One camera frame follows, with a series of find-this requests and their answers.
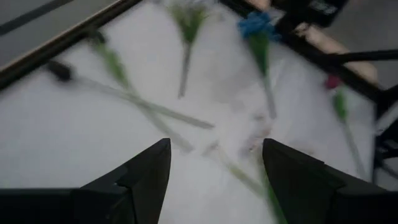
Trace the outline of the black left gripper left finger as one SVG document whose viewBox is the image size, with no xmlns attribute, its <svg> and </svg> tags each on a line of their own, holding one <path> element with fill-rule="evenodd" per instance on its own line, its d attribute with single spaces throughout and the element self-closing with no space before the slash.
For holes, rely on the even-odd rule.
<svg viewBox="0 0 398 224">
<path fill-rule="evenodd" d="M 171 160 L 163 138 L 82 187 L 0 189 L 0 224 L 158 224 Z"/>
</svg>

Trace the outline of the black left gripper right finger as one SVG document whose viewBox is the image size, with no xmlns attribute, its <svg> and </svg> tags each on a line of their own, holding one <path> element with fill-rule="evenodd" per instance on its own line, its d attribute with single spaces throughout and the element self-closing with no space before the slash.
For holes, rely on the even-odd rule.
<svg viewBox="0 0 398 224">
<path fill-rule="evenodd" d="M 288 224 L 398 224 L 398 192 L 265 138 L 263 164 Z"/>
</svg>

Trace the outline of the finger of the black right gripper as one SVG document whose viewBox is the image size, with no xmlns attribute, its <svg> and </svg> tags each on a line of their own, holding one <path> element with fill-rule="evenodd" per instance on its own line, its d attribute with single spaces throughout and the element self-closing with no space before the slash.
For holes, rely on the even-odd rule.
<svg viewBox="0 0 398 224">
<path fill-rule="evenodd" d="M 291 15 L 295 21 L 329 27 L 348 0 L 273 0 L 273 6 Z"/>
</svg>

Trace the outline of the white artificial flower bunch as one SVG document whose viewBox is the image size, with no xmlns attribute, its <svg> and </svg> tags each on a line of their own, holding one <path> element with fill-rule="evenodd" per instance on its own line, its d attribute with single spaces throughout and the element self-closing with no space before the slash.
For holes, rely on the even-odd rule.
<svg viewBox="0 0 398 224">
<path fill-rule="evenodd" d="M 176 23 L 183 44 L 182 74 L 178 89 L 178 98 L 185 96 L 192 47 L 198 31 L 206 19 L 206 5 L 202 0 L 174 0 L 169 12 Z"/>
<path fill-rule="evenodd" d="M 226 170 L 247 189 L 254 193 L 258 198 L 263 199 L 265 204 L 271 209 L 276 224 L 288 224 L 284 213 L 279 205 L 274 193 L 267 172 L 264 168 L 262 158 L 263 140 L 268 137 L 272 127 L 264 114 L 255 114 L 252 117 L 256 128 L 249 135 L 243 147 L 240 149 L 239 156 L 250 163 L 256 169 L 257 177 L 253 179 L 240 166 L 229 158 L 228 154 L 221 148 L 220 143 L 211 143 L 203 152 L 205 157 L 214 157 Z"/>
</svg>

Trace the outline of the blue artificial flower bunch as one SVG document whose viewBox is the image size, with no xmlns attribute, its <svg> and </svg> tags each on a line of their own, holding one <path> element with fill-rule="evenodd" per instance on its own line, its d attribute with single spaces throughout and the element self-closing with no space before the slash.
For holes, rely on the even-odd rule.
<svg viewBox="0 0 398 224">
<path fill-rule="evenodd" d="M 245 19 L 238 22 L 238 29 L 262 74 L 269 117 L 275 119 L 277 113 L 269 78 L 268 54 L 270 42 L 279 41 L 281 35 L 276 31 L 271 16 L 267 12 L 250 12 Z"/>
</svg>

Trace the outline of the red artificial tulip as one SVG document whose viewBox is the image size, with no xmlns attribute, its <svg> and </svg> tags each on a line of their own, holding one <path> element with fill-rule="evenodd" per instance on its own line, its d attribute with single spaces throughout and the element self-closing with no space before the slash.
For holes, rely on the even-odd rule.
<svg viewBox="0 0 398 224">
<path fill-rule="evenodd" d="M 358 97 L 353 90 L 336 75 L 328 75 L 326 80 L 323 82 L 323 86 L 330 96 L 333 111 L 343 130 L 345 142 L 347 144 L 351 160 L 353 161 L 355 171 L 361 179 L 367 180 L 368 177 L 366 169 L 361 160 L 360 151 L 354 139 L 354 131 L 351 128 L 350 120 L 354 107 L 358 104 Z"/>
</svg>

